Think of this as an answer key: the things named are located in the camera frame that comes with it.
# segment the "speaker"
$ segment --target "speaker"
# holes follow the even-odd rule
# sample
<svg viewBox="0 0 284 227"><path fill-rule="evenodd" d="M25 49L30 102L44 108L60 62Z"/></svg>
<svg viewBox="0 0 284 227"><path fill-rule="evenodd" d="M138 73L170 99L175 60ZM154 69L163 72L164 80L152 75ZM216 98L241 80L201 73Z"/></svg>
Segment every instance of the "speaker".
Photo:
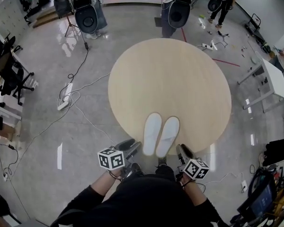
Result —
<svg viewBox="0 0 284 227"><path fill-rule="evenodd" d="M208 9L211 12L215 12L222 4L222 0L209 0Z"/></svg>
<svg viewBox="0 0 284 227"><path fill-rule="evenodd" d="M54 0L53 5L59 18L72 12L69 0Z"/></svg>
<svg viewBox="0 0 284 227"><path fill-rule="evenodd" d="M84 33L91 34L97 29L97 13L91 5L76 10L75 19L79 29Z"/></svg>
<svg viewBox="0 0 284 227"><path fill-rule="evenodd" d="M173 28L183 27L189 17L190 5L180 1L174 1L169 8L169 25Z"/></svg>

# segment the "black shirt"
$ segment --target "black shirt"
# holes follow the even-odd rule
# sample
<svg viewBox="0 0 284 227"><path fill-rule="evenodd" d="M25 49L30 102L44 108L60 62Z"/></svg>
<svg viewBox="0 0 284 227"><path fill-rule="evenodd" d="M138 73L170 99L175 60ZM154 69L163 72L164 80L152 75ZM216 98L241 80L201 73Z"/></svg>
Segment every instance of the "black shirt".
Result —
<svg viewBox="0 0 284 227"><path fill-rule="evenodd" d="M206 227L219 222L219 226L227 226L208 200L195 207L178 183L152 175L125 180L102 203L103 198L91 187L86 188L63 210L58 223L73 227L194 223ZM66 214L73 210L79 212Z"/></svg>

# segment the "speaker stand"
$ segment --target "speaker stand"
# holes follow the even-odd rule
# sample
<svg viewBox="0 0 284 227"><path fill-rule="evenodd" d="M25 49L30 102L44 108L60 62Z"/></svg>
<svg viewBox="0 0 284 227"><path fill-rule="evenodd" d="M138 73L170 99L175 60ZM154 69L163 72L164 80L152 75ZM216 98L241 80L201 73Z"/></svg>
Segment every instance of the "speaker stand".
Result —
<svg viewBox="0 0 284 227"><path fill-rule="evenodd" d="M73 26L74 26L74 27L79 28L78 26L73 25L73 24L70 22L70 19L68 18L68 16L66 16L66 18L67 18L67 21L68 21L68 27L67 27L67 30L66 30L66 32L65 32L65 36L64 36L64 37L66 37L67 32L68 32L68 30L69 30L70 27L73 27Z"/></svg>

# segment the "person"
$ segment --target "person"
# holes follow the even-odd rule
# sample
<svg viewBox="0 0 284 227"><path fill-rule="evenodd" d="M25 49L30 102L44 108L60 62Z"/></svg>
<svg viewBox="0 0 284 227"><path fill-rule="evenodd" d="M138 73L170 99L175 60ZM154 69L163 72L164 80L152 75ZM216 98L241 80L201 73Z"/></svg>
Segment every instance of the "person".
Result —
<svg viewBox="0 0 284 227"><path fill-rule="evenodd" d="M284 72L284 49L278 52L274 58L272 58L269 63L273 64L277 67L282 73ZM254 76L259 76L264 73L263 67L259 68L255 73Z"/></svg>
<svg viewBox="0 0 284 227"><path fill-rule="evenodd" d="M94 33L86 34L87 39L93 39L93 40L97 39L98 37L100 37L102 35L100 30L107 26L107 22L106 22L103 10L101 8L100 1L102 1L102 0L92 0L91 5L95 8L95 11L97 13L98 26L97 26L97 29Z"/></svg>
<svg viewBox="0 0 284 227"><path fill-rule="evenodd" d="M3 118L0 117L0 136L7 138L9 141L13 140L13 136L20 135L21 121L19 121L15 128L3 123Z"/></svg>
<svg viewBox="0 0 284 227"><path fill-rule="evenodd" d="M213 20L216 18L217 14L221 10L221 15L218 21L218 24L215 26L216 28L222 28L222 23L224 22L224 19L228 13L229 10L233 9L233 6L235 5L236 0L222 0L221 6L212 13L210 18L208 19L209 23L213 23Z"/></svg>
<svg viewBox="0 0 284 227"><path fill-rule="evenodd" d="M162 37L170 38L176 28L170 26L169 24L169 8L173 0L163 0L162 11L161 11L161 24L162 24Z"/></svg>
<svg viewBox="0 0 284 227"><path fill-rule="evenodd" d="M105 172L62 211L51 227L89 226L219 226L226 227L199 186L186 174L182 186L166 158L159 158L155 174L145 175L137 163L109 199L102 202L121 170Z"/></svg>

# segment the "round wooden table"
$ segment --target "round wooden table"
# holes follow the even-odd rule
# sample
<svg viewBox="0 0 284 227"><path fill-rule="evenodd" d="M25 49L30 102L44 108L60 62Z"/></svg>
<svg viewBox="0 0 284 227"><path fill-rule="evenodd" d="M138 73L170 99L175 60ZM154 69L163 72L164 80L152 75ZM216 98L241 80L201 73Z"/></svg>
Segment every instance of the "round wooden table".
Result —
<svg viewBox="0 0 284 227"><path fill-rule="evenodd" d="M111 71L108 97L121 127L141 142L151 113L158 112L162 124L178 117L175 145L186 144L193 152L213 144L231 114L230 89L218 65L174 39L151 39L126 50ZM169 154L176 154L174 146Z"/></svg>

